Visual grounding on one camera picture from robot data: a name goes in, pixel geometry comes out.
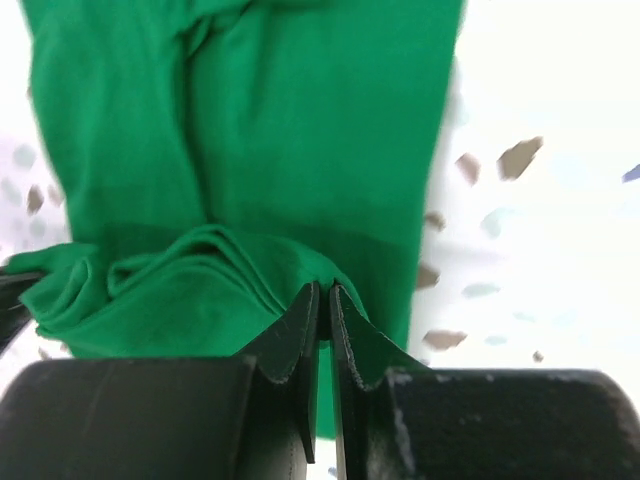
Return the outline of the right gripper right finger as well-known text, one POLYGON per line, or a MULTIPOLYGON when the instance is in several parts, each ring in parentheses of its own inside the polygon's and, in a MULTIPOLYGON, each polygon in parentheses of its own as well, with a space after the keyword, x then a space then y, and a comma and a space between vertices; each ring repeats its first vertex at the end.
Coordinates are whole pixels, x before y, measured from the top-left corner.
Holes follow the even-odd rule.
POLYGON ((609 376, 433 370, 329 294, 341 479, 635 479, 639 419, 609 376))

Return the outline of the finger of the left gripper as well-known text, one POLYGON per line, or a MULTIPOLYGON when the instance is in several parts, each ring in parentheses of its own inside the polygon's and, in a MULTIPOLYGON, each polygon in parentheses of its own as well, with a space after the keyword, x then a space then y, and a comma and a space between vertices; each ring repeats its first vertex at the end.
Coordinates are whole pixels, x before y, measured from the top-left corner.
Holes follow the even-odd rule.
POLYGON ((43 277, 42 272, 9 274, 1 268, 0 280, 0 350, 6 350, 31 320, 20 296, 43 277))

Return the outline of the green t shirt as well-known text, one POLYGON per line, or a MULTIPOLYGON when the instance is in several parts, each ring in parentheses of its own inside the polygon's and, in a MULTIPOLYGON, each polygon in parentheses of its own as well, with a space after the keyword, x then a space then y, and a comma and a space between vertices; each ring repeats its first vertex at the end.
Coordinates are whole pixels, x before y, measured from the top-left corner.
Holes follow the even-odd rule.
POLYGON ((460 1, 27 1, 69 243, 15 255, 78 358, 226 356, 343 284, 408 340, 460 1))

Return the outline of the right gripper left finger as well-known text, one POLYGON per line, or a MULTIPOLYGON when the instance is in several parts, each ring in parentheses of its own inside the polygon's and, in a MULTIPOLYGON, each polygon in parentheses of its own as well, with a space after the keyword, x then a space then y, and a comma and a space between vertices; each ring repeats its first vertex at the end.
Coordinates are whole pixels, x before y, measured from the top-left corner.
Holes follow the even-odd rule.
POLYGON ((5 479, 302 479, 320 289, 228 357, 49 360, 1 402, 5 479))

